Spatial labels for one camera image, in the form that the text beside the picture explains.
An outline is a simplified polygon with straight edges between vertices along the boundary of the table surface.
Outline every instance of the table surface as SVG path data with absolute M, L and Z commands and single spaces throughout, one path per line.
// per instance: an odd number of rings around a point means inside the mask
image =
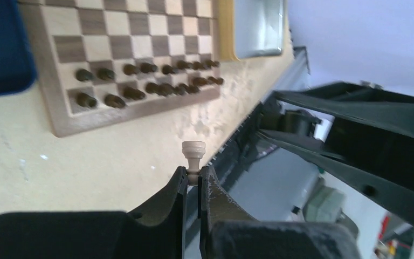
M 0 213 L 137 207 L 187 165 L 182 141 L 206 142 L 205 164 L 293 59 L 286 21 L 281 57 L 222 63 L 219 99 L 62 139 L 37 83 L 0 97 Z

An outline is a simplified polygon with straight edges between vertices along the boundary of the wooden chessboard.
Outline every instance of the wooden chessboard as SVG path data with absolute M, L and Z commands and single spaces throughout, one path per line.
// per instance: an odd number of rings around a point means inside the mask
M 19 7 L 58 137 L 219 97 L 220 87 L 209 85 L 197 94 L 124 99 L 123 109 L 104 103 L 106 95 L 122 96 L 127 86 L 144 91 L 149 82 L 178 85 L 189 84 L 193 77 L 219 77 L 217 68 L 169 76 L 161 69 L 127 76 L 122 69 L 124 64 L 148 62 L 161 68 L 178 60 L 213 59 L 211 0 L 21 0 Z M 79 69 L 96 74 L 100 68 L 113 70 L 115 79 L 75 78 Z M 81 92 L 96 98 L 98 105 L 78 105 L 75 97 Z

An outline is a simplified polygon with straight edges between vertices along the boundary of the chessboard border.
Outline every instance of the chessboard border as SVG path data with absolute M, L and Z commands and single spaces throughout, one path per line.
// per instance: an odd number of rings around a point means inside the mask
M 189 105 L 200 104 L 220 97 L 220 86 L 202 89 L 199 94 L 186 96 L 171 96 L 169 98 L 143 101 L 132 104 L 124 109 L 106 109 L 97 112 L 71 116 L 66 105 L 64 90 L 61 86 L 58 75 L 54 48 L 46 28 L 46 22 L 42 15 L 44 5 L 18 4 L 20 13 L 32 46 L 32 52 L 38 69 L 38 81 L 42 90 L 45 104 L 51 118 L 53 134 L 57 137 L 93 130 L 95 128 L 114 125 L 117 123 L 137 119 L 162 113 Z M 212 56 L 215 53 L 215 41 L 212 43 Z M 213 71 L 215 76 L 219 76 L 219 71 Z

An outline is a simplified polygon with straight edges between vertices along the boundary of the white chess piece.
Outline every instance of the white chess piece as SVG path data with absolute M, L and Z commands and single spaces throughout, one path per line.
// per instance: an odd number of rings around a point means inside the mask
M 188 160 L 188 184 L 197 185 L 197 177 L 199 176 L 199 163 L 205 154 L 205 143 L 202 141 L 185 141 L 182 143 L 182 153 Z

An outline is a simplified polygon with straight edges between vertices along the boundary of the blue tray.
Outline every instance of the blue tray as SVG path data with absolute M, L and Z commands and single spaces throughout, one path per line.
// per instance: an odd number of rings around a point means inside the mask
M 30 44 L 15 0 L 0 0 L 0 95 L 26 90 L 36 78 Z

